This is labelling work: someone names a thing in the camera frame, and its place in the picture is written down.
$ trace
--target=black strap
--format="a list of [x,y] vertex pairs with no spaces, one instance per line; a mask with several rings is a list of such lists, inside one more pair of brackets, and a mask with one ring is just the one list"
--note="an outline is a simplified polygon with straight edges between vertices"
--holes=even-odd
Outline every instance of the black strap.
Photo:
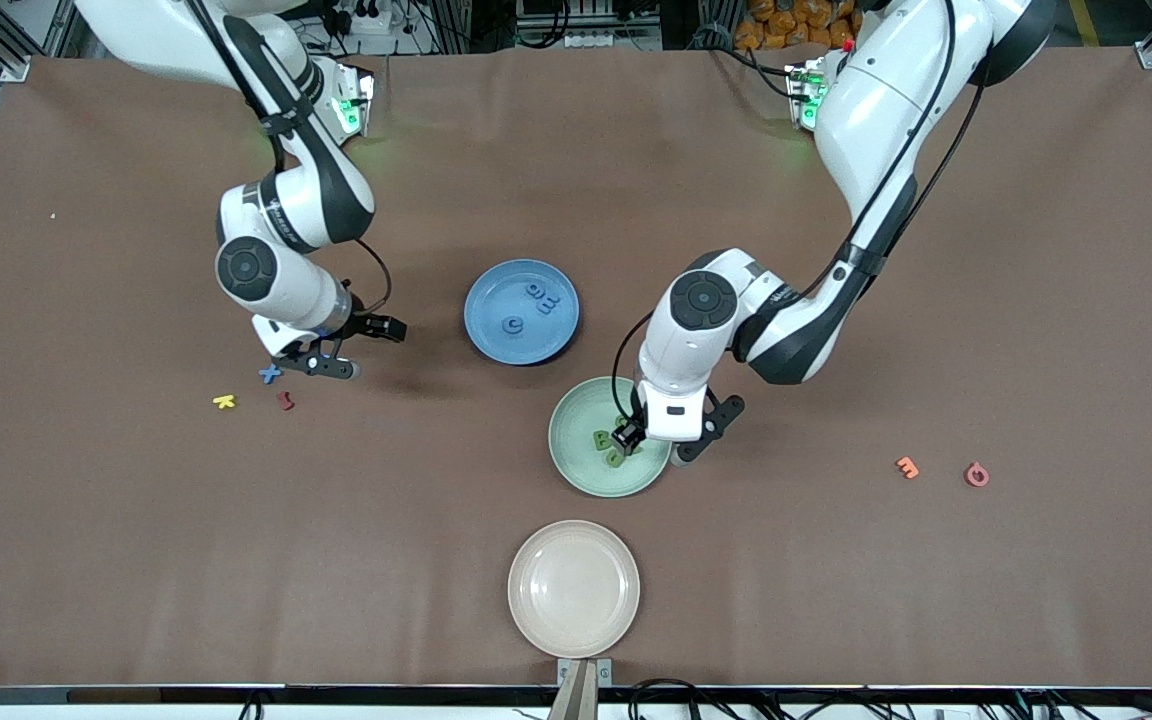
[[279,113],[275,115],[265,115],[260,119],[260,128],[265,129],[265,135],[288,135],[293,129],[302,127],[306,122],[310,114],[314,113],[314,105],[308,99],[306,96],[302,94],[297,99],[296,105],[291,106],[291,109],[285,111],[285,113]]
[[842,243],[833,259],[849,264],[856,272],[872,278],[881,273],[882,265],[887,263],[881,252],[865,250],[864,247],[852,245],[850,242]]

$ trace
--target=brown table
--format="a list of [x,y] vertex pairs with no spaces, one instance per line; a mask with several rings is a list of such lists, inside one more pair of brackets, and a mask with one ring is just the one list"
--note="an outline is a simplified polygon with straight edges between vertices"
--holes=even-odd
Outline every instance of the brown table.
[[[730,435],[614,501],[552,468],[550,410],[696,255],[818,272],[847,220],[812,142],[702,53],[380,79],[351,156],[410,341],[351,341],[359,382],[274,387],[211,274],[220,192],[270,166],[237,94],[88,60],[3,88],[0,683],[547,682],[505,579],[563,518],[639,562],[622,682],[1152,683],[1152,73],[1130,50],[1047,50],[988,91],[824,372],[723,364],[749,401]],[[539,367],[461,327],[517,256],[584,309]],[[357,249],[314,258],[379,290]]]

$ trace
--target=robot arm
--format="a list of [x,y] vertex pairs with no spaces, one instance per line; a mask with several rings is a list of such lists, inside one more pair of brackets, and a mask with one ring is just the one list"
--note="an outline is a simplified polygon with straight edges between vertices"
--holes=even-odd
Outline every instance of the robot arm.
[[[349,132],[339,122],[340,106],[332,97],[332,111],[324,111],[321,74],[314,76],[317,65],[306,59],[290,29],[291,45],[285,41],[287,23],[268,14],[236,17],[211,0],[79,5],[106,46],[124,54],[120,58],[154,74],[243,88],[265,131],[300,160],[296,168],[274,169],[259,182],[225,192],[215,215],[215,279],[230,300],[251,311],[257,336],[275,363],[348,379],[356,377],[357,365],[338,357],[340,342],[353,334],[402,341],[406,325],[374,314],[378,306],[362,305],[347,290],[348,281],[339,282],[306,257],[320,247],[361,237],[371,225],[376,200],[338,145],[357,128]],[[106,5],[118,5],[122,17],[109,14]],[[237,5],[225,0],[225,9]],[[260,10],[274,5],[247,3]],[[164,29],[164,36],[151,35],[159,50],[129,37],[123,29],[128,12]],[[146,32],[144,26],[132,29]],[[335,342],[331,355],[320,353],[324,340]]]
[[852,53],[833,51],[814,136],[851,233],[802,293],[735,249],[704,255],[679,275],[637,355],[631,418],[613,433],[622,450],[662,439],[680,444],[675,460],[687,462],[722,437],[744,409],[740,397],[719,404],[708,392],[723,351],[767,382],[818,372],[914,207],[914,161],[942,111],[969,81],[992,85],[1028,63],[1052,13],[1051,0],[893,0],[870,14]]

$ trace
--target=blue plate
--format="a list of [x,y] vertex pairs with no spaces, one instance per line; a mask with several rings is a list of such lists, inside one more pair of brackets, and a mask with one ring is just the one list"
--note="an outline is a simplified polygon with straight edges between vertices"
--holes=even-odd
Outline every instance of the blue plate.
[[540,260],[500,263],[477,279],[465,298],[465,329],[497,363],[535,365],[559,355],[579,321],[576,287]]

